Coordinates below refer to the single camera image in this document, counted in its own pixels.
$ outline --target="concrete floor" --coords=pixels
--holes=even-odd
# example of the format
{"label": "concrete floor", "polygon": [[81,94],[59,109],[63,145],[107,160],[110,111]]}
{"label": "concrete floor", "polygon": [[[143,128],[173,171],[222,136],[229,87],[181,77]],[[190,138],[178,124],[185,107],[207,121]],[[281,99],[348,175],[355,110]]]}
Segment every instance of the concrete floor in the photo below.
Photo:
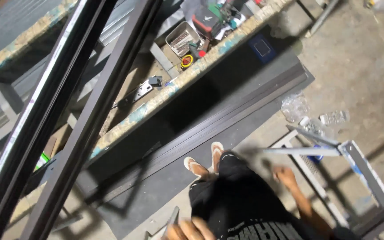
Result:
{"label": "concrete floor", "polygon": [[[301,39],[294,47],[299,49],[302,45],[299,58],[316,78],[304,90],[310,106],[309,117],[333,110],[349,110],[351,121],[339,131],[338,140],[355,140],[384,182],[384,13],[374,15],[362,5],[362,0],[341,3],[315,36]],[[291,15],[286,21],[294,23],[295,17]],[[250,146],[270,146],[288,132],[286,124],[285,117],[278,112],[234,149],[244,154],[244,149]],[[283,156],[248,156],[252,168],[265,179],[269,179],[270,174],[262,164],[264,158],[292,164],[291,160]],[[331,200],[345,216],[353,218],[354,215],[360,215],[374,202],[344,159],[325,158],[322,167],[322,171],[316,173],[317,178],[326,186]],[[303,191],[315,199],[312,190],[297,171],[296,177]],[[125,239],[141,239],[145,231],[151,234],[156,232],[166,223],[175,205],[180,207],[181,216],[189,216],[188,190],[185,188]],[[295,212],[291,197],[282,188],[279,194],[286,208]],[[85,207],[80,199],[79,193],[73,190],[65,207],[71,213],[82,213],[84,218],[51,234],[49,239],[115,239],[109,226],[96,212]],[[26,201],[25,208],[30,208],[36,200],[28,196],[28,199],[22,201]],[[319,200],[313,203],[333,223]],[[4,238],[18,237],[21,225],[24,225],[21,223],[26,222],[26,219],[27,216],[9,228]]]}

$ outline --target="white flip-flop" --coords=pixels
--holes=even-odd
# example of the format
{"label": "white flip-flop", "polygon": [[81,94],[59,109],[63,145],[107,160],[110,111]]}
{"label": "white flip-flop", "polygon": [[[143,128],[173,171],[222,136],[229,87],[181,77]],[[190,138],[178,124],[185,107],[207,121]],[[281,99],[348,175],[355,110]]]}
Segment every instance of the white flip-flop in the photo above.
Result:
{"label": "white flip-flop", "polygon": [[220,151],[220,155],[221,155],[221,152],[224,151],[223,145],[220,142],[214,142],[211,144],[211,166],[213,168],[213,171],[214,171],[213,152],[216,150]]}
{"label": "white flip-flop", "polygon": [[197,163],[195,161],[195,159],[193,159],[191,157],[185,157],[185,159],[183,160],[183,164],[185,165],[186,169],[191,171],[195,176],[202,177],[201,175],[198,175],[198,174],[193,172],[192,165],[196,164],[196,165],[202,166],[201,164]]}

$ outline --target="power tool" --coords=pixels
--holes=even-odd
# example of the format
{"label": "power tool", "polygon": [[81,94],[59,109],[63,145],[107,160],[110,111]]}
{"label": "power tool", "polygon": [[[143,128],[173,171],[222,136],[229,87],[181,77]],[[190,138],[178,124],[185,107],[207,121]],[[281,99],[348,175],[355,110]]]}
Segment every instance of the power tool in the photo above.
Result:
{"label": "power tool", "polygon": [[234,0],[226,0],[221,4],[209,4],[208,7],[200,6],[192,15],[192,22],[196,29],[207,39],[212,40],[220,32],[225,22],[230,22]]}

